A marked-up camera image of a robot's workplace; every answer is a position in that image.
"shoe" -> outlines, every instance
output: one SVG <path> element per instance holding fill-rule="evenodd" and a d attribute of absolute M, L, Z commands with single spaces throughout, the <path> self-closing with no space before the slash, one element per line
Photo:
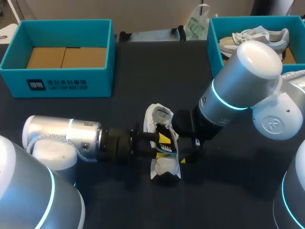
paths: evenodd
<path fill-rule="evenodd" d="M 223 58 L 228 60 L 238 46 L 245 41 L 265 43 L 283 60 L 289 44 L 289 31 L 286 28 L 281 31 L 268 31 L 259 26 L 251 30 L 244 30 L 241 33 L 232 33 L 232 37 L 225 37 L 219 40 L 219 48 Z"/>
<path fill-rule="evenodd" d="M 172 118 L 173 112 L 161 104 L 151 104 L 146 110 L 143 131 L 148 133 L 158 132 L 171 141 L 169 146 L 151 142 L 151 147 L 157 149 L 157 157 L 152 159 L 151 162 L 151 179 L 156 175 L 160 176 L 165 173 L 181 178 L 177 144 L 179 136 L 173 130 Z M 169 148 L 174 153 L 166 152 L 166 149 Z"/>

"white sneaker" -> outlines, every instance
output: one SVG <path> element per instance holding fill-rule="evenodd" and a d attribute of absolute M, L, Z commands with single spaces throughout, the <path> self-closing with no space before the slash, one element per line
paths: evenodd
<path fill-rule="evenodd" d="M 162 106 L 161 104 L 151 104 L 145 113 L 145 119 L 143 123 L 143 131 L 148 133 L 155 133 L 157 124 L 165 126 L 171 133 L 171 139 L 174 140 L 176 154 L 167 155 L 158 152 L 157 158 L 152 159 L 151 163 L 151 179 L 156 175 L 162 175 L 165 172 L 169 172 L 181 178 L 179 158 L 178 158 L 178 135 L 175 133 L 172 127 L 173 112 L 170 109 Z M 156 148 L 156 143 L 151 142 L 152 148 Z"/>
<path fill-rule="evenodd" d="M 283 60 L 286 48 L 289 44 L 289 31 L 268 31 L 259 26 L 251 30 L 244 30 L 241 33 L 232 33 L 232 37 L 225 37 L 219 40 L 219 48 L 225 60 L 228 60 L 238 46 L 245 41 L 259 41 L 272 48 Z"/>

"metal cylinder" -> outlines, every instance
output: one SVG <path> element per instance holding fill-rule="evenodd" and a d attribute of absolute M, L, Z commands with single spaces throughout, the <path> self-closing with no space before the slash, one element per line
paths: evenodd
<path fill-rule="evenodd" d="M 237 113 L 272 94 L 282 68 L 267 45 L 242 43 L 200 98 L 200 111 L 216 125 L 228 124 Z"/>
<path fill-rule="evenodd" d="M 83 227 L 85 206 L 76 188 L 2 136 L 0 158 L 1 228 Z"/>
<path fill-rule="evenodd" d="M 284 175 L 273 202 L 278 229 L 305 228 L 305 141 Z"/>
<path fill-rule="evenodd" d="M 34 115 L 24 125 L 23 147 L 26 149 L 32 139 L 47 134 L 67 138 L 84 157 L 95 158 L 100 148 L 102 129 L 98 122 Z"/>

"floor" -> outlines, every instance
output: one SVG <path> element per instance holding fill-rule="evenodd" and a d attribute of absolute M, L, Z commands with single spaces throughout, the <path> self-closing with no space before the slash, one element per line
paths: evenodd
<path fill-rule="evenodd" d="M 3 12 L 3 16 L 0 16 L 0 29 L 13 23 L 17 24 L 17 20 L 6 0 L 4 2 L 0 0 L 0 10 Z"/>

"black logo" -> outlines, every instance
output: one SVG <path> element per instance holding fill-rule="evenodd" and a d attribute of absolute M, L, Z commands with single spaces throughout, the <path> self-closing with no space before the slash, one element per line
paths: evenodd
<path fill-rule="evenodd" d="M 45 91 L 46 90 L 42 80 L 27 80 L 27 82 L 32 91 Z"/>

